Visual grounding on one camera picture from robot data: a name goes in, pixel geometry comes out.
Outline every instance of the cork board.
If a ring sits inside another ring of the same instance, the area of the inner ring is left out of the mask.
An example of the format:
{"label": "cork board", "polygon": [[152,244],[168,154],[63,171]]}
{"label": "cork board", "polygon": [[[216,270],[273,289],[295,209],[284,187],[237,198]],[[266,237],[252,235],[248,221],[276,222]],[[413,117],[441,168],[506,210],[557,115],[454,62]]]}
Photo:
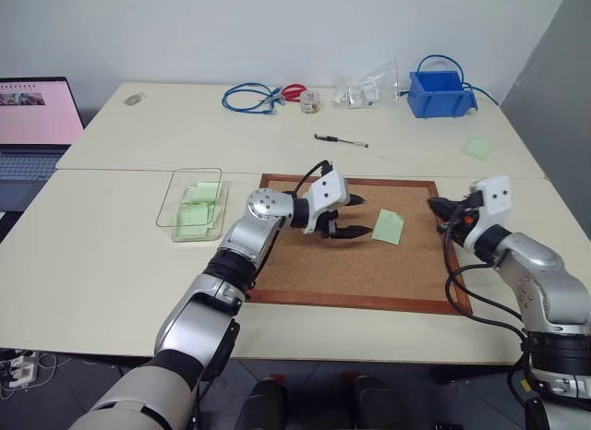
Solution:
{"label": "cork board", "polygon": [[[260,187],[293,190],[301,176],[264,174]],[[309,188],[312,177],[302,185]],[[437,219],[427,198],[437,196],[432,181],[348,179],[349,191],[367,202],[339,209],[337,224],[373,228],[380,209],[404,218],[399,245],[371,239],[325,239],[285,229],[280,234],[250,302],[400,310],[457,314],[445,298],[447,271],[443,263]],[[457,259],[452,255],[457,267]],[[455,298],[471,312],[468,297]]]}

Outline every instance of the laptop screen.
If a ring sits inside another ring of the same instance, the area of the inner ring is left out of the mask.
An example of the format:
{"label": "laptop screen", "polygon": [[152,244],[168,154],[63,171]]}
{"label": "laptop screen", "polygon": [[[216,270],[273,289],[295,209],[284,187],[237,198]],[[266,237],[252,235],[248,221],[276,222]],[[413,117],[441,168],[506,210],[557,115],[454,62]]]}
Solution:
{"label": "laptop screen", "polygon": [[0,80],[0,144],[73,144],[83,127],[64,78]]}

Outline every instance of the blue plastic bin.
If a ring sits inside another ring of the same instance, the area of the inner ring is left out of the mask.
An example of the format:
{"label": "blue plastic bin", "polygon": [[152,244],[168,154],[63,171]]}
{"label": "blue plastic bin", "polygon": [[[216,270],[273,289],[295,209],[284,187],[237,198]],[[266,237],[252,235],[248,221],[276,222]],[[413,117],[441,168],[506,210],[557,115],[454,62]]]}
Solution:
{"label": "blue plastic bin", "polygon": [[410,72],[408,104],[417,118],[464,116],[478,109],[474,92],[462,89],[455,71]]}

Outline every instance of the blue cable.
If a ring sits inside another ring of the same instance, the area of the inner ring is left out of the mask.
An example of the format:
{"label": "blue cable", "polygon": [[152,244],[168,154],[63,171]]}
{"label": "blue cable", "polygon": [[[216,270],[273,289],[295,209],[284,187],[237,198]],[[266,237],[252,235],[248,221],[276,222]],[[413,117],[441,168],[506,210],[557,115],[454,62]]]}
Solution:
{"label": "blue cable", "polygon": [[477,86],[473,86],[472,84],[470,84],[469,82],[462,82],[462,89],[471,89],[471,90],[478,90],[480,93],[482,93],[483,95],[485,95],[487,98],[489,98],[491,101],[493,101],[495,104],[499,105],[499,103],[497,102],[497,100],[495,100],[492,96],[490,96],[488,93],[486,93],[484,90],[482,90],[480,87]]}
{"label": "blue cable", "polygon": [[[228,102],[228,98],[235,93],[255,93],[258,95],[262,95],[263,98],[257,102],[255,105],[250,107],[234,107],[234,105]],[[244,84],[239,84],[237,86],[232,87],[226,93],[223,94],[222,98],[222,105],[233,112],[240,112],[240,113],[259,113],[259,114],[273,114],[275,113],[275,103],[279,102],[283,105],[283,96],[281,95],[281,87],[278,87],[274,90],[269,89],[264,84],[259,82],[245,82]],[[269,109],[260,109],[260,106],[264,104],[269,104]]]}
{"label": "blue cable", "polygon": [[425,56],[423,59],[421,59],[421,62],[418,63],[418,67],[416,68],[417,72],[419,72],[421,70],[421,66],[429,58],[443,58],[443,59],[447,59],[451,63],[454,63],[458,67],[458,70],[460,70],[460,81],[464,82],[464,70],[462,69],[462,66],[460,66],[460,63],[458,63],[455,59],[453,59],[445,54],[429,54],[429,55]]}

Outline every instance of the white table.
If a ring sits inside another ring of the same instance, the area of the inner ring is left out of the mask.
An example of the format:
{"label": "white table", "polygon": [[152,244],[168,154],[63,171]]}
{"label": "white table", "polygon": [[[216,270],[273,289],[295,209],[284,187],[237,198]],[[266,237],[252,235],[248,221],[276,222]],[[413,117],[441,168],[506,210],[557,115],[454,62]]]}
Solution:
{"label": "white table", "polygon": [[[156,226],[169,178],[167,172],[56,172],[0,244],[0,283],[3,291],[10,288],[10,296],[0,298],[0,345],[151,354],[159,326],[219,244],[175,244]],[[225,232],[259,179],[255,173],[224,177],[230,189]],[[448,197],[462,196],[472,181],[432,179]],[[554,247],[591,288],[591,246],[552,185],[528,178],[512,184],[508,228]],[[474,262],[463,252],[459,260]],[[465,280],[470,289],[516,307],[493,271],[468,273]],[[500,317],[481,303],[473,307]],[[235,357],[448,363],[518,357],[511,333],[457,316],[245,305],[238,321]]]}
{"label": "white table", "polygon": [[[304,114],[299,105],[275,115],[223,108],[227,86],[123,84],[96,115],[82,139],[59,162],[62,169],[173,170],[220,167],[225,173],[304,173],[330,159],[355,175],[468,176],[543,173],[501,110],[480,100],[462,118],[416,119],[406,98],[369,109],[339,109],[331,90],[324,107]],[[133,94],[144,98],[124,104]],[[317,141],[312,135],[364,141],[368,149]],[[487,161],[462,153],[478,137],[494,147]]]}

